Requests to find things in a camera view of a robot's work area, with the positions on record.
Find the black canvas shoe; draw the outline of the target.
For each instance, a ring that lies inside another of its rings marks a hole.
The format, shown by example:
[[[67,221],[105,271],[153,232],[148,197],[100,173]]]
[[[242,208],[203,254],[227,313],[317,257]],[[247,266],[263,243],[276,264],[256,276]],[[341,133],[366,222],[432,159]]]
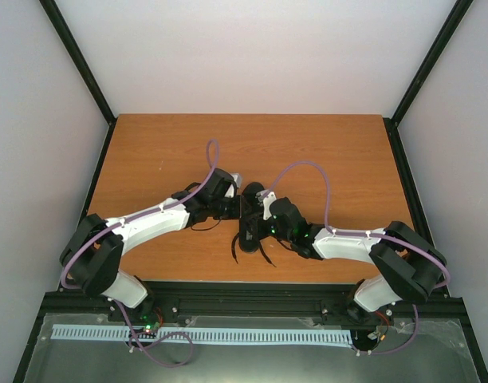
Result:
[[[240,195],[238,244],[246,253],[254,253],[259,248],[258,222],[263,219],[263,205],[259,197],[264,190],[262,184],[252,182]]]

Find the right black frame post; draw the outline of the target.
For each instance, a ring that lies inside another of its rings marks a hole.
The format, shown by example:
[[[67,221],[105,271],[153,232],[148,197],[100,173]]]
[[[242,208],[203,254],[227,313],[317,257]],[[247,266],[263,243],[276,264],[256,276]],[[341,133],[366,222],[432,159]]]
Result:
[[[406,92],[402,96],[396,110],[392,114],[392,124],[398,128],[407,111],[411,107],[424,82],[428,79],[435,64],[440,59],[443,51],[447,47],[454,33],[458,29],[461,21],[466,16],[467,11],[473,4],[473,0],[457,0],[452,6],[450,13],[447,15],[424,59],[422,60],[415,76],[412,78]]]

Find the black shoelace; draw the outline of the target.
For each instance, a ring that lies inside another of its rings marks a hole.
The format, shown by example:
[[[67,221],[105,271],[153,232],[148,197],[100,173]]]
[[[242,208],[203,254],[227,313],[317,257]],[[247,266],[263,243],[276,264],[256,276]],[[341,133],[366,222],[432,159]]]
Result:
[[[254,237],[254,228],[255,228],[254,221],[256,220],[257,217],[262,217],[262,215],[259,213],[252,213],[251,215],[248,215],[246,217],[242,216],[239,219],[238,233],[233,237],[230,245],[232,257],[234,261],[238,263],[236,247],[239,247],[241,251],[244,251],[249,254],[254,253],[256,251],[260,251],[264,260],[266,260],[268,264],[275,267],[276,265],[266,254],[262,246],[262,241],[258,241]]]

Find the left green-lit circuit board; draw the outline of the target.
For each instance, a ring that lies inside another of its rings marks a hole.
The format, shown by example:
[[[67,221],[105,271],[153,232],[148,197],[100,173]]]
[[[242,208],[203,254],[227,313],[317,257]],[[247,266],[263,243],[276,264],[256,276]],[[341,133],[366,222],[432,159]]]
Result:
[[[161,322],[133,326],[132,330],[129,330],[128,337],[130,339],[135,339],[135,337],[133,336],[133,334],[135,334],[138,339],[151,342],[152,340],[157,339],[161,327]]]

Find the left black frame post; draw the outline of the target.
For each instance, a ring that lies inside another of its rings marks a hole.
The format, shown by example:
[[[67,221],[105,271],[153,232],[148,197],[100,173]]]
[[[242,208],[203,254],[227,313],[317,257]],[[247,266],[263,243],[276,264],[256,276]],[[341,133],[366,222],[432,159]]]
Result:
[[[77,72],[85,83],[92,99],[96,103],[97,108],[100,110],[104,121],[108,126],[113,126],[116,123],[116,117],[86,61],[76,38],[73,36],[67,21],[57,5],[57,2],[54,0],[40,0],[39,2],[57,36],[60,38],[61,43],[65,47],[72,63],[76,67]]]

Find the right small circuit board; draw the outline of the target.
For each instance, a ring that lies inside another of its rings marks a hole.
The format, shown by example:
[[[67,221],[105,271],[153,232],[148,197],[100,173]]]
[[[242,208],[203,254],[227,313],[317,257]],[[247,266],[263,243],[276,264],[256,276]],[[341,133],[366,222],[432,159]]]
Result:
[[[367,335],[367,337],[371,341],[382,342],[386,338],[388,331],[389,326],[387,325],[377,326],[375,330]]]

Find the black frame post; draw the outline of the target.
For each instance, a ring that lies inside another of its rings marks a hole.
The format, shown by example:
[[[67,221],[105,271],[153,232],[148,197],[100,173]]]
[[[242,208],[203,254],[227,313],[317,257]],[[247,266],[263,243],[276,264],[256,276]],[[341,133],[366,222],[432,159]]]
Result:
[[[97,108],[100,110],[104,121],[108,126],[113,126],[116,123],[116,117],[86,61],[76,38],[73,36],[67,21],[57,5],[57,2],[54,0],[40,0],[39,2],[57,36],[60,38],[61,43],[65,47],[72,63],[76,67],[77,72],[85,83],[92,99],[96,103]]]
[[[412,78],[406,92],[402,96],[396,110],[392,114],[392,124],[398,128],[407,111],[411,107],[424,82],[428,79],[435,64],[440,59],[443,51],[447,47],[454,33],[458,29],[461,21],[466,16],[467,11],[473,4],[473,0],[457,0],[452,6],[450,13],[447,15],[424,59],[422,60],[415,76]]]

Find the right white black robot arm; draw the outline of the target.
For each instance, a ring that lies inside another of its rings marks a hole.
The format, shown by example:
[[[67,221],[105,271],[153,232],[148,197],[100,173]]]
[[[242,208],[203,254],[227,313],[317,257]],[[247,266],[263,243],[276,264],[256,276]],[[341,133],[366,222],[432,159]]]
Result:
[[[368,231],[342,230],[308,223],[286,197],[258,196],[251,206],[250,234],[256,240],[272,237],[303,259],[346,259],[376,267],[379,274],[359,281],[347,299],[346,311],[356,322],[392,303],[424,304],[449,280],[446,259],[400,221]]]

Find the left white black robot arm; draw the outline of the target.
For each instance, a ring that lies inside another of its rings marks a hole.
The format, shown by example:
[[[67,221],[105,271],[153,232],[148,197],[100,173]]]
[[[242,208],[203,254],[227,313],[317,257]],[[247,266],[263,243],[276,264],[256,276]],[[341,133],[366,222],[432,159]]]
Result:
[[[216,168],[205,184],[193,183],[148,209],[111,219],[85,216],[60,256],[62,284],[89,297],[105,296],[126,306],[137,321],[155,311],[152,292],[136,276],[120,269],[130,250],[160,235],[193,227],[209,218],[239,217],[242,176]]]

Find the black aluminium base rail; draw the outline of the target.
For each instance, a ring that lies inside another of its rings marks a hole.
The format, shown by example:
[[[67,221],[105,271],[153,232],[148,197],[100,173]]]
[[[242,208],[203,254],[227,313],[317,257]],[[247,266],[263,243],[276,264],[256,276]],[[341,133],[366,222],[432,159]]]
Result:
[[[153,282],[151,290],[135,309],[127,311],[132,323],[143,324],[159,318],[167,324],[184,326],[188,318],[309,318],[316,324],[345,329],[370,328],[401,318],[457,319],[470,322],[463,300],[446,290],[434,291],[428,302],[412,305],[389,304],[365,313],[350,302],[347,284],[274,284],[227,282]]]

